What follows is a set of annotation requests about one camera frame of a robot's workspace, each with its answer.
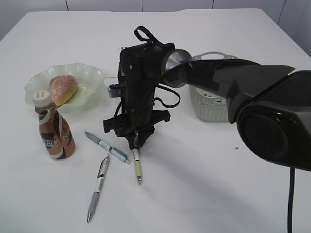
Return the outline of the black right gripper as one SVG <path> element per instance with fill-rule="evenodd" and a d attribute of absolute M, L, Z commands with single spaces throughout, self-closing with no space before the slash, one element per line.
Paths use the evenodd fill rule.
<path fill-rule="evenodd" d="M 161 78 L 164 57 L 175 48 L 173 43 L 163 46 L 144 43 L 126 47 L 120 53 L 118 84 L 125 84 L 121 97 L 121 114 L 104 120 L 104 132 L 115 131 L 117 136 L 126 136 L 129 148 L 143 147 L 154 133 L 151 123 L 154 94 L 157 81 Z"/>

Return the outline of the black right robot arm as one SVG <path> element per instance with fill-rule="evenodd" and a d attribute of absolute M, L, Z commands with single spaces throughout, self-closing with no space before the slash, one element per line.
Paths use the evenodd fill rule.
<path fill-rule="evenodd" d="M 142 146 L 154 125 L 169 121 L 168 111 L 154 110 L 155 89 L 189 84 L 224 98 L 228 121 L 236 123 L 244 144 L 268 162 L 301 170 L 311 168 L 311 73 L 285 65 L 260 65 L 242 59 L 193 60 L 172 43 L 147 42 L 120 53 L 121 99 L 104 131 L 113 130 Z"/>

